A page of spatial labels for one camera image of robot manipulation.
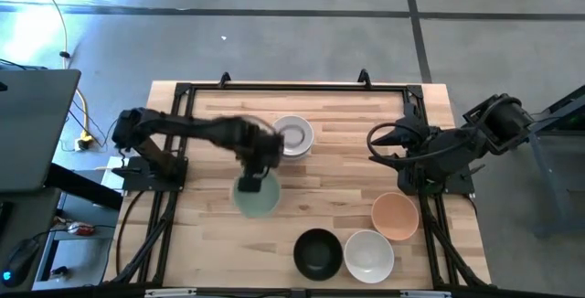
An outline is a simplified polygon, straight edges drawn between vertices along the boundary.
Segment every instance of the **green cup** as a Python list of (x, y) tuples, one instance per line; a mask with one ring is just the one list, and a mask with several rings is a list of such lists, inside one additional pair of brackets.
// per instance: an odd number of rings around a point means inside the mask
[(278, 182), (276, 175), (270, 171), (260, 186), (260, 192), (240, 192), (238, 191), (239, 178), (234, 181), (234, 187), (231, 190), (231, 196), (234, 204), (246, 218), (268, 217), (278, 206), (281, 199), (281, 183)]

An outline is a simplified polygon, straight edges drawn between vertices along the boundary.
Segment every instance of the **wooden table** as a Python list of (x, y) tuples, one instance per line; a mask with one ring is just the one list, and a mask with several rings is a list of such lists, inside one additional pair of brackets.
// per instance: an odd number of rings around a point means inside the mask
[[(175, 85), (175, 81), (155, 81), (147, 107), (170, 112)], [(446, 86), (424, 84), (422, 87), (430, 124), (453, 127)], [(241, 216), (229, 196), (233, 180), (240, 172), (234, 154), (208, 142), (189, 140), (186, 151), (189, 170), (185, 190), (177, 204), (165, 286), (432, 287), (421, 225), (412, 238), (391, 241), (396, 254), (394, 270), (378, 284), (359, 282), (349, 274), (345, 265), (332, 279), (312, 282), (296, 270), (293, 262), (294, 242), (303, 232), (313, 228), (328, 229), (343, 245), (356, 231), (373, 228), (369, 215), (376, 197), (384, 192), (399, 191), (397, 173), (368, 161), (370, 153), (366, 147), (366, 134), (375, 124), (393, 122), (402, 116), (402, 98), (398, 93), (197, 91), (194, 116), (208, 118), (234, 114), (253, 114), (268, 122), (287, 114), (304, 117), (315, 132), (311, 154), (302, 161), (284, 163), (276, 170), (283, 191), (273, 216), (247, 219)], [(162, 146), (164, 137), (156, 136), (154, 140)], [(122, 238), (122, 266), (144, 241), (153, 196), (154, 193), (144, 193), (129, 217)], [(119, 223), (131, 199), (132, 196), (124, 200)], [(412, 199), (418, 206), (417, 198)], [(444, 204), (454, 246), (477, 275), (489, 282), (482, 240), (471, 204), (463, 197), (454, 196), (445, 196)], [(112, 244), (105, 280), (114, 277), (114, 246)], [(154, 274), (158, 247), (154, 247), (149, 276)], [(438, 248), (438, 254), (441, 275), (446, 280), (441, 248)]]

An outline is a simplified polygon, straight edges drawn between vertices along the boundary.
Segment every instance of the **orange bowl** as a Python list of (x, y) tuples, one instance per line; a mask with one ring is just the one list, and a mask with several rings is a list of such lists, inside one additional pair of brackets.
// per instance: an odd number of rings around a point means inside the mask
[(404, 240), (419, 226), (419, 211), (410, 199), (400, 193), (385, 193), (372, 206), (372, 222), (387, 239)]

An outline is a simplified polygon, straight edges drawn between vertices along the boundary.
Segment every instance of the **concrete floor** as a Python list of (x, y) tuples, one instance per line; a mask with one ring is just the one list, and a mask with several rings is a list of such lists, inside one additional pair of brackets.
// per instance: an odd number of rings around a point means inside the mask
[[(408, 10), (406, 0), (58, 1), (171, 8)], [(585, 0), (417, 1), (420, 11), (585, 12)], [(145, 104), (152, 80), (218, 80), (228, 70), (234, 80), (353, 81), (365, 67), (374, 81), (420, 82), (409, 19), (66, 15), (66, 21), (69, 51), (75, 50), (71, 67), (82, 71), (80, 87), (103, 130), (120, 110)], [(63, 36), (54, 9), (0, 13), (0, 27), (0, 58), (60, 66)], [(494, 93), (517, 96), (528, 110), (540, 112), (585, 81), (582, 21), (422, 20), (421, 27), (432, 80), (448, 85), (459, 124), (461, 114)], [(62, 135), (66, 148), (79, 131), (74, 121), (66, 124)], [(58, 149), (55, 160), (87, 169), (105, 165), (113, 154)], [(584, 295), (585, 235), (542, 240), (532, 234), (532, 228), (546, 220), (548, 196), (527, 146), (478, 163), (487, 164), (474, 182), (494, 284)]]

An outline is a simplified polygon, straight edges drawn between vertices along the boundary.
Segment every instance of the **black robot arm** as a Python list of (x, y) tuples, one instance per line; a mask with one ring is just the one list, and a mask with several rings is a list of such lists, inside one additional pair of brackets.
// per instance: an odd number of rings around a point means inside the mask
[[(136, 108), (120, 114), (112, 139), (116, 148), (126, 151), (132, 148), (138, 152), (149, 165), (149, 175), (170, 181), (179, 176), (181, 160), (158, 148), (150, 136), (162, 133), (210, 141), (233, 151), (241, 162), (244, 177), (239, 189), (258, 192), (261, 179), (280, 163), (283, 137), (262, 130), (250, 119), (252, 117), (231, 116), (207, 120)], [(127, 176), (132, 171), (118, 169), (116, 173)]]
[[(503, 154), (523, 143), (529, 125), (534, 122), (521, 102), (507, 94), (490, 97), (463, 116), (467, 124), (447, 130), (427, 125), (413, 107), (407, 104), (403, 118), (377, 125), (367, 136), (367, 147), (372, 153), (369, 159), (397, 170), (399, 188), (410, 195), (421, 188), (412, 182), (415, 173), (425, 179), (425, 187), (440, 188), (473, 160), (488, 152)], [(372, 140), (374, 132), (383, 127), (396, 129)], [(406, 157), (381, 155), (374, 149), (390, 145), (406, 148)]]

